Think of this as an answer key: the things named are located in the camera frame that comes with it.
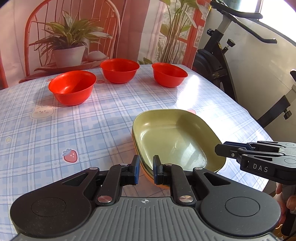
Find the person's right hand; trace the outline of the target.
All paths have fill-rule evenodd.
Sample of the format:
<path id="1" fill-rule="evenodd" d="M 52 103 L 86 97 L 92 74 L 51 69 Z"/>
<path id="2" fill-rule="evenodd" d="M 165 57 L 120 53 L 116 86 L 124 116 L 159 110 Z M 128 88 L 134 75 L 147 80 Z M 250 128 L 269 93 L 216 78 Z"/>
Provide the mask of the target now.
<path id="1" fill-rule="evenodd" d="M 295 213 L 295 185 L 277 183 L 274 199 L 280 205 L 281 215 L 287 211 Z"/>

